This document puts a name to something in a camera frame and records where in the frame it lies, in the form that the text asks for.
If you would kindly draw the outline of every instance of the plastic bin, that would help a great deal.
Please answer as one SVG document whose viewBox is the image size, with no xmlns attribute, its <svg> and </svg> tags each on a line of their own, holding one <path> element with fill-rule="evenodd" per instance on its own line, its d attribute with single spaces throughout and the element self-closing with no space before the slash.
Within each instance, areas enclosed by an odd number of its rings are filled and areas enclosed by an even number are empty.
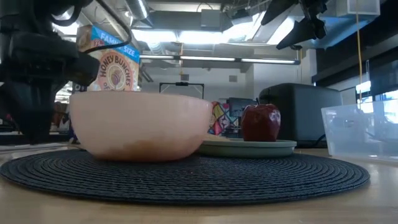
<svg viewBox="0 0 398 224">
<path fill-rule="evenodd" d="M 398 100 L 322 108 L 331 156 L 398 162 Z"/>
</svg>

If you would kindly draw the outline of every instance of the table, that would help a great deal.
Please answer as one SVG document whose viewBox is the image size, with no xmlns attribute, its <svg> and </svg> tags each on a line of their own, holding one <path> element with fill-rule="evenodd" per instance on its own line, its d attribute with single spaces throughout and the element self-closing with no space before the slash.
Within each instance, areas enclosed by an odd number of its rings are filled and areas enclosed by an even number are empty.
<svg viewBox="0 0 398 224">
<path fill-rule="evenodd" d="M 37 152 L 0 155 L 12 157 Z M 296 153 L 328 156 L 326 149 Z M 299 202 L 242 207 L 160 207 L 77 200 L 26 190 L 0 179 L 2 224 L 210 224 L 210 223 L 395 223 L 398 164 L 344 159 L 366 168 L 371 183 L 354 191 Z"/>
</svg>

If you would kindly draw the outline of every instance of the apple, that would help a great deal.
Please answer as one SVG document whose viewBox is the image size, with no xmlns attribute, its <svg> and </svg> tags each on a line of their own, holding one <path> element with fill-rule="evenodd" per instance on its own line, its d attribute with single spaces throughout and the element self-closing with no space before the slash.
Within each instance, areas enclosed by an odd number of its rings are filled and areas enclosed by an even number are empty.
<svg viewBox="0 0 398 224">
<path fill-rule="evenodd" d="M 249 105 L 242 115 L 244 141 L 269 141 L 277 139 L 280 128 L 280 111 L 273 104 Z"/>
</svg>

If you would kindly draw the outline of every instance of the black placemat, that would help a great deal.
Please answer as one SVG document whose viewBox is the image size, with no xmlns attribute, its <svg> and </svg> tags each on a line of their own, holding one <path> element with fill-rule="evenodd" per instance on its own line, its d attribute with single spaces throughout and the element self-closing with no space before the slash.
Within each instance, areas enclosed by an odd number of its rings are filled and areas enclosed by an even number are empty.
<svg viewBox="0 0 398 224">
<path fill-rule="evenodd" d="M 280 159 L 191 156 L 144 164 L 94 159 L 82 150 L 46 152 L 2 165 L 1 175 L 30 189 L 78 198 L 172 205 L 242 205 L 300 200 L 355 189 L 360 166 L 294 154 Z"/>
</svg>

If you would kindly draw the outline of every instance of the pink bowl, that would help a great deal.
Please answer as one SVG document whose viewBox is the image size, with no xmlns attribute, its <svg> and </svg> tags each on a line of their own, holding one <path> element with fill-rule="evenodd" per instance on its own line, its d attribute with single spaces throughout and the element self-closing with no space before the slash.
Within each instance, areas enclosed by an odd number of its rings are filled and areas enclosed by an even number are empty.
<svg viewBox="0 0 398 224">
<path fill-rule="evenodd" d="M 73 130 L 99 159 L 171 161 L 192 154 L 209 128 L 212 105 L 198 98 L 133 91 L 70 97 Z"/>
</svg>

